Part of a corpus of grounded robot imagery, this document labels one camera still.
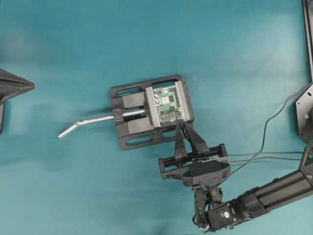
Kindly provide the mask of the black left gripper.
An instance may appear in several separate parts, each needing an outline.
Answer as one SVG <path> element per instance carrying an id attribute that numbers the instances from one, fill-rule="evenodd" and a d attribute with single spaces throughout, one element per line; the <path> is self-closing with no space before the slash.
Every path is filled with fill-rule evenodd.
<path id="1" fill-rule="evenodd" d="M 4 102 L 35 89 L 35 84 L 6 70 L 0 70 L 0 133 L 3 129 Z"/>

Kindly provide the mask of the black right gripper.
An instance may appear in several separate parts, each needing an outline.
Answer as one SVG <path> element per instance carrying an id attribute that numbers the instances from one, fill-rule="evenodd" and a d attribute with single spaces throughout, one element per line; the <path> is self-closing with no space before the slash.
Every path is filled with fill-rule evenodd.
<path id="1" fill-rule="evenodd" d="M 180 167 L 185 167 L 187 163 L 195 163 L 207 160 L 221 160 L 225 162 L 228 159 L 227 150 L 224 144 L 209 148 L 203 138 L 193 129 L 188 123 L 184 122 L 184 129 L 191 144 L 192 152 L 187 153 L 180 125 L 176 125 L 176 140 L 174 156 L 170 158 L 158 160 L 159 170 L 163 180 L 165 179 L 180 179 L 179 173 L 170 173 L 165 169 L 175 166 L 172 171 L 178 170 Z"/>

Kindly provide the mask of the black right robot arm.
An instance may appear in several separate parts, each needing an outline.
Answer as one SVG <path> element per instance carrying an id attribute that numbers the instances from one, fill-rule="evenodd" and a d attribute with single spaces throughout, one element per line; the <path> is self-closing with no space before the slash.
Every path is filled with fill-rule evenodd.
<path id="1" fill-rule="evenodd" d="M 176 124 L 174 156 L 158 161 L 162 179 L 181 180 L 194 193 L 193 223 L 203 233 L 265 215 L 313 193 L 313 145 L 303 152 L 299 169 L 223 202 L 220 185 L 231 173 L 224 144 L 208 147 L 188 122 Z"/>

